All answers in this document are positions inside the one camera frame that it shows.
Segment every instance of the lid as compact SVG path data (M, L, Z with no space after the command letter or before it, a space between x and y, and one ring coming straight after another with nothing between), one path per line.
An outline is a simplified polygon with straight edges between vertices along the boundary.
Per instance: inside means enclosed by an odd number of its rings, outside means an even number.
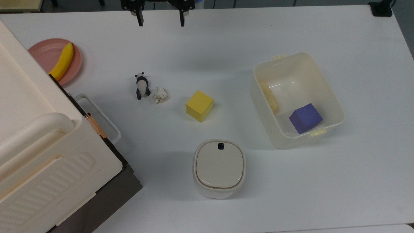
M200 182L209 187L231 188L243 175L241 149L229 141L213 141L203 145L198 154L195 173Z

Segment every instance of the yellow banana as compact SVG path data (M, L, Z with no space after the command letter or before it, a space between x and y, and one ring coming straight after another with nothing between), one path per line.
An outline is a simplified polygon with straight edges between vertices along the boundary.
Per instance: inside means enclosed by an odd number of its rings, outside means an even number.
M70 66L70 62L72 61L73 57L73 45L72 43L68 43L62 50L60 54L58 63L56 63L55 67L49 72L49 75L52 75L56 81L59 81L61 77L66 73L67 69Z

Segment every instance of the yellow object in bin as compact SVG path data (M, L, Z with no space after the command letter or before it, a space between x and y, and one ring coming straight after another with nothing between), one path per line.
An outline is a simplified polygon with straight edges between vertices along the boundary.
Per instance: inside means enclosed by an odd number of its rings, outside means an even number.
M213 99L197 90L185 104L185 112L199 122L203 122L213 108Z
M273 114L276 115L277 110L279 109L279 105L277 104L276 98L274 97L272 90L269 88L269 86L265 82L259 82L260 87L263 90L263 93L265 94L266 100L269 103L270 108L272 109Z

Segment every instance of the purple cube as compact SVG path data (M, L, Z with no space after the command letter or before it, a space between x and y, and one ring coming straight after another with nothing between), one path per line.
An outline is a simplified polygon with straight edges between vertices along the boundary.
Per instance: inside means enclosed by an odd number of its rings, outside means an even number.
M299 134L315 128L322 121L322 117L312 104L296 109L289 119Z

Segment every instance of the plastic storage bin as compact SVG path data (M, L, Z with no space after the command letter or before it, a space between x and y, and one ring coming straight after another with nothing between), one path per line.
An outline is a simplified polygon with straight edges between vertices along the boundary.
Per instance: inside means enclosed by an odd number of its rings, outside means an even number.
M344 121L344 110L318 65L307 53L261 63L253 69L250 95L272 144L288 149L325 134ZM273 114L259 82L265 82L279 104ZM312 103L323 120L308 132L298 134L289 117Z

